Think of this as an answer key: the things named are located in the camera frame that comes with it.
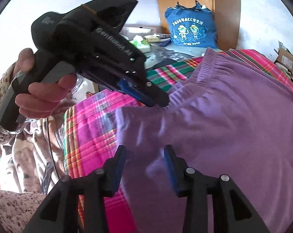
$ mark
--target finger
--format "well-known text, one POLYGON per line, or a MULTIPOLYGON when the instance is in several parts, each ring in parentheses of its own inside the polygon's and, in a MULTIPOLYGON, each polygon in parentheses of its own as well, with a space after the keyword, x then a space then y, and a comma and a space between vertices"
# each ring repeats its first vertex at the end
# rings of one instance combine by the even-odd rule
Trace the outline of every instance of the finger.
POLYGON ((16 62, 16 66, 23 72, 29 72, 34 66, 34 54, 30 48, 23 49, 16 62))
POLYGON ((64 77, 62 77, 58 85, 66 90, 71 90, 76 84, 76 74, 68 74, 64 77))
POLYGON ((48 118, 52 114, 52 112, 33 112, 31 110, 26 110, 23 108, 19 108, 19 113, 29 119, 48 118))
POLYGON ((45 84, 38 82, 30 84, 28 92, 37 99, 52 103, 61 101, 68 94, 67 89, 63 89, 56 83, 45 84))
POLYGON ((59 102, 45 102, 37 99, 36 97, 30 94, 17 95, 15 98, 15 103, 17 104, 17 106, 26 110, 31 110, 33 112, 50 112, 57 108, 57 106, 59 105, 59 102))

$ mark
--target wooden wardrobe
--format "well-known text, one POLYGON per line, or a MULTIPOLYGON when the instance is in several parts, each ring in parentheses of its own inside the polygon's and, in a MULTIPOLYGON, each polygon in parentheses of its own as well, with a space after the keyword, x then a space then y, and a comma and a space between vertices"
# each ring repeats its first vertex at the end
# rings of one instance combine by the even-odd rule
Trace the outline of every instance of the wooden wardrobe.
MULTIPOLYGON (((201 5, 206 5, 214 13, 217 26, 218 46, 221 50, 235 49, 238 41, 241 0, 197 0, 201 5)), ((169 33, 165 18, 168 7, 176 3, 185 7, 193 7, 195 0, 158 0, 160 20, 164 33, 169 33)))

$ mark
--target white wall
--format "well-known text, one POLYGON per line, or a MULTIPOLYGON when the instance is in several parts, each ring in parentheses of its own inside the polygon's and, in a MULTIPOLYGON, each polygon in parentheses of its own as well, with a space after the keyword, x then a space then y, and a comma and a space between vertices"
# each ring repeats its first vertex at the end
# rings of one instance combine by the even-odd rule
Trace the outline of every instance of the white wall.
MULTIPOLYGON (((36 50, 31 24, 48 11, 66 13, 90 0, 12 0, 0 15, 0 78, 27 47, 36 50)), ((138 0, 127 24, 160 26, 157 0, 138 0)))
POLYGON ((293 54, 293 17, 281 0, 241 0, 238 49, 269 56, 278 40, 293 54))

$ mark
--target purple garment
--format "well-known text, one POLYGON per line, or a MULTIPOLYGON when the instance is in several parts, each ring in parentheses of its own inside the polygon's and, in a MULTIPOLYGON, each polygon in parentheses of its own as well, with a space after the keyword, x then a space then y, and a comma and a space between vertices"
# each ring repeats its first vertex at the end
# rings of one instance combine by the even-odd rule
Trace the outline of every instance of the purple garment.
POLYGON ((128 151, 124 186, 139 232, 182 232, 186 199, 172 191, 167 144, 202 174, 231 176, 269 230, 284 232, 293 220, 293 93, 208 49, 169 97, 164 108, 116 111, 117 143, 128 151))

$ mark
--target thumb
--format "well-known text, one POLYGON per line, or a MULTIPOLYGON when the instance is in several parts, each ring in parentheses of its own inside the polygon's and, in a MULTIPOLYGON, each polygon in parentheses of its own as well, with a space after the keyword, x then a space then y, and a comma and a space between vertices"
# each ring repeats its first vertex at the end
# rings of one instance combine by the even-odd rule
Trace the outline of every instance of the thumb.
POLYGON ((23 49, 19 56, 18 60, 15 63, 15 68, 13 72, 13 78, 21 70, 26 73, 29 72, 34 66, 34 54, 30 48, 23 49))

